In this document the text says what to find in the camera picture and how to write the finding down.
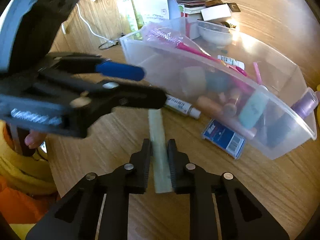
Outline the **person's left hand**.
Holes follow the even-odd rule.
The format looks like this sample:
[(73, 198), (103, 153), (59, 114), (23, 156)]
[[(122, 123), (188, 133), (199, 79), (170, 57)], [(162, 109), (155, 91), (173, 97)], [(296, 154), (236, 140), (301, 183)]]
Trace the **person's left hand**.
[(30, 148), (35, 149), (42, 145), (47, 137), (46, 133), (40, 133), (37, 131), (30, 131), (25, 137), (24, 143)]

